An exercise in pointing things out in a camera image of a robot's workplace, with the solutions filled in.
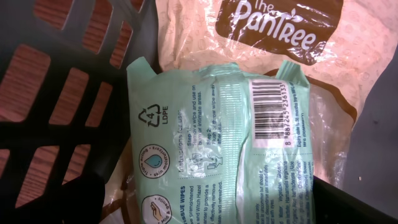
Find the green wet wipes pack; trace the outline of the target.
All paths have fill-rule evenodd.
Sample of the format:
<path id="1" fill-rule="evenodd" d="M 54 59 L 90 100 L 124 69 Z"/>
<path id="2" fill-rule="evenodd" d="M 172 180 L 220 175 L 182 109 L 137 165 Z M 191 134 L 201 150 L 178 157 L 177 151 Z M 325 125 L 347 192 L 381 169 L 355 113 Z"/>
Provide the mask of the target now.
<path id="1" fill-rule="evenodd" d="M 310 84 L 235 63 L 157 74 L 127 67 L 143 223 L 314 223 Z"/>

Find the brown Pantree snack bag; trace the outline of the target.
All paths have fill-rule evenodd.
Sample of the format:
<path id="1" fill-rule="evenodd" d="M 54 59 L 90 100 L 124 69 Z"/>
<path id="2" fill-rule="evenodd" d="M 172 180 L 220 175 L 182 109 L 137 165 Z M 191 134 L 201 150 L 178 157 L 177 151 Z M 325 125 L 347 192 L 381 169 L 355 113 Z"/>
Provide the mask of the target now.
<path id="1" fill-rule="evenodd" d="M 284 61 L 300 66 L 310 84 L 314 223 L 396 222 L 340 190 L 354 124 L 397 47 L 396 1 L 157 1 L 156 9 L 160 73 L 235 63 L 274 77 Z M 143 223 L 131 137 L 129 146 L 104 223 Z"/>

